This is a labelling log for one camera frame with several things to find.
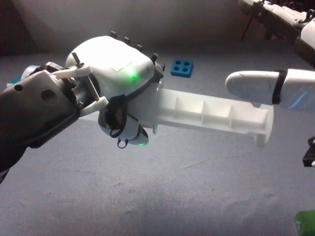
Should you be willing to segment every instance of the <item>gray wall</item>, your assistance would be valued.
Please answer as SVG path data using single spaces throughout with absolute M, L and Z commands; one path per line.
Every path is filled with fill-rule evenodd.
M 248 17 L 236 0 L 13 0 L 37 44 L 68 52 L 116 31 L 144 46 L 240 41 Z M 252 35 L 257 37 L 256 27 Z

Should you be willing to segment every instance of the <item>blue light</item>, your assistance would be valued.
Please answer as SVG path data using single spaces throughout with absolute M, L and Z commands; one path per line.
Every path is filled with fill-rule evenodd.
M 293 103 L 291 106 L 289 106 L 289 109 L 294 108 L 301 100 L 303 97 L 305 97 L 307 94 L 307 92 L 305 91 L 304 93 L 302 93 L 302 95 L 295 101 L 295 103 Z

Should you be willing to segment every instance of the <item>end cap of white plastic object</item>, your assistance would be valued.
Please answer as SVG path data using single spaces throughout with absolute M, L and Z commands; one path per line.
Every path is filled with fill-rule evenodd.
M 271 105 L 279 72 L 239 71 L 230 74 L 225 81 L 226 90 L 251 102 Z

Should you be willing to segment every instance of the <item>black circular cap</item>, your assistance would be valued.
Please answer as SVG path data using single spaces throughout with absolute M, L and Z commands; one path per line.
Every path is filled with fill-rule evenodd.
M 54 104 L 57 102 L 57 95 L 51 91 L 50 89 L 45 89 L 41 92 L 41 98 L 50 104 Z

